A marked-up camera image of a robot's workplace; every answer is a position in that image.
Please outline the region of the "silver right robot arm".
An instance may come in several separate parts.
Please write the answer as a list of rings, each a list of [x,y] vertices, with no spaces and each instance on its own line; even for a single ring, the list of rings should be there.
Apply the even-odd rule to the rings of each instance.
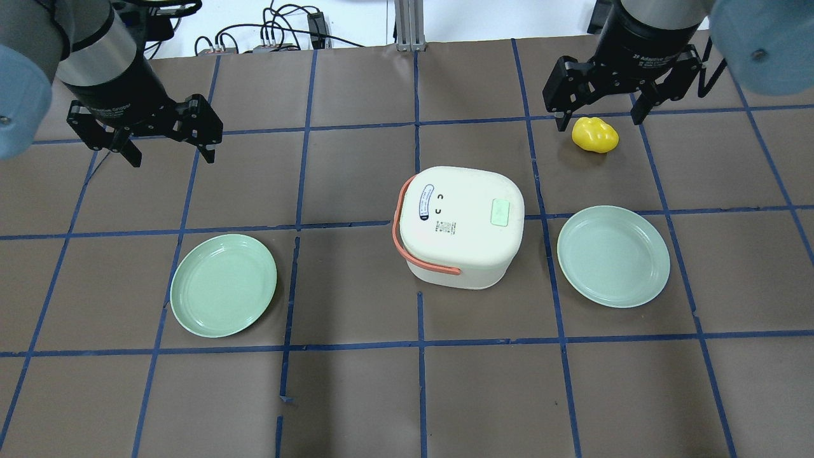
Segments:
[[[697,81],[709,93],[724,70],[759,95],[812,87],[811,1],[613,1],[593,56],[560,57],[544,85],[564,131],[573,113],[608,95],[639,97],[636,125]]]

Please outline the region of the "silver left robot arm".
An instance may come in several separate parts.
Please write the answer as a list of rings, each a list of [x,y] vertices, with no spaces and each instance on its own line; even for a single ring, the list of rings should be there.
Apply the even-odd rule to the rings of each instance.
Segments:
[[[212,164],[223,124],[200,94],[174,101],[148,58],[151,11],[192,15],[200,1],[128,1],[127,22],[111,1],[2,2],[2,159],[32,144],[60,81],[74,99],[67,124],[94,151],[118,153],[139,167],[134,137],[159,135],[197,148]]]

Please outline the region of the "green plate near left arm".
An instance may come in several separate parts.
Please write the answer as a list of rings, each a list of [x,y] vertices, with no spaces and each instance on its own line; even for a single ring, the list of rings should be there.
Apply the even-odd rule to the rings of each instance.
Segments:
[[[276,289],[277,264],[270,250],[248,235],[227,233],[198,244],[181,260],[169,304],[184,330],[220,338],[254,324]]]

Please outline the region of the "green plate near right arm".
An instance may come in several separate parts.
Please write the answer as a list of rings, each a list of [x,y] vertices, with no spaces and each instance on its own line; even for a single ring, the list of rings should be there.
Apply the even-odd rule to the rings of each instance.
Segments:
[[[568,218],[557,240],[559,267],[582,296],[605,307],[639,307],[663,292],[671,272],[666,242],[636,212],[597,205]]]

